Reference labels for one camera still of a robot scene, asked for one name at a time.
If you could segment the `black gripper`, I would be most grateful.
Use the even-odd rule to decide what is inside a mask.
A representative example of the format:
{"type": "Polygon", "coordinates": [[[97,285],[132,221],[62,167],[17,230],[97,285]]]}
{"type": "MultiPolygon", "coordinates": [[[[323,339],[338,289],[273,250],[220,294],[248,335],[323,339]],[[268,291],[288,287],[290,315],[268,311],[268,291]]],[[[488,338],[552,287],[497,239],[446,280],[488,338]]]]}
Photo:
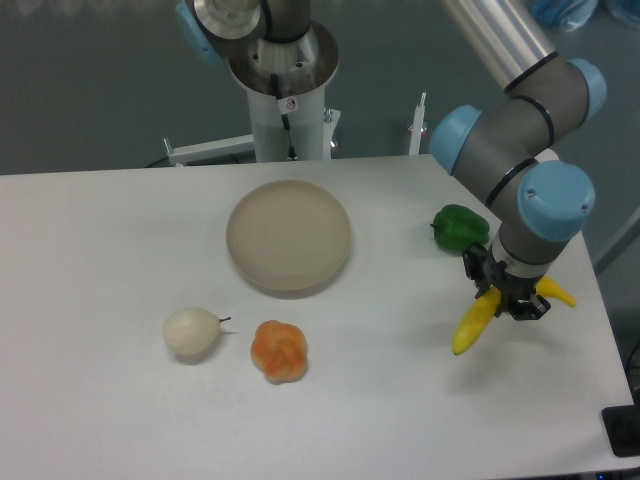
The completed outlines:
{"type": "Polygon", "coordinates": [[[534,294],[541,275],[521,277],[509,273],[504,261],[496,262],[493,257],[487,257],[486,248],[477,242],[464,250],[462,259],[465,274],[476,288],[475,299],[495,287],[502,300],[513,300],[509,303],[509,314],[514,320],[539,320],[550,310],[550,303],[543,296],[534,294]]]}

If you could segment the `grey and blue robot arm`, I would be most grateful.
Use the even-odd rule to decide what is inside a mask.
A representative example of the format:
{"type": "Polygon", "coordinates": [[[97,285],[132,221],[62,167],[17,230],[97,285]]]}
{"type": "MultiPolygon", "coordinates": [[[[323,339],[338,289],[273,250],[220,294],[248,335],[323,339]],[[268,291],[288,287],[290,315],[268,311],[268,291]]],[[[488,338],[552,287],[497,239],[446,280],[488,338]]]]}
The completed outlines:
{"type": "MultiPolygon", "coordinates": [[[[441,167],[501,222],[489,247],[465,250],[466,274],[479,294],[498,291],[496,314],[538,319],[549,308],[544,275],[582,230],[595,192],[579,167],[537,157],[599,111],[606,84],[589,62],[562,59],[520,1],[445,9],[507,97],[489,114],[458,107],[431,135],[441,167]]],[[[324,89],[338,49],[308,2],[182,1],[176,15],[193,50],[227,60],[245,89],[258,160],[329,157],[324,89]]]]}

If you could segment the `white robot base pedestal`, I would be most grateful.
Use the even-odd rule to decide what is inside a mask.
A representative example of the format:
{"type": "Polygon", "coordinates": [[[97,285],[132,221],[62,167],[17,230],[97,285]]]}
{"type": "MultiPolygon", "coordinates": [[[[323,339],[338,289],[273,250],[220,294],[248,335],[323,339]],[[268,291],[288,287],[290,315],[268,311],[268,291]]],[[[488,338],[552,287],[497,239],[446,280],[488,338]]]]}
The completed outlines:
{"type": "Polygon", "coordinates": [[[325,89],[338,70],[339,51],[324,26],[313,21],[290,43],[259,39],[229,63],[246,92],[257,162],[331,157],[325,89]]]}

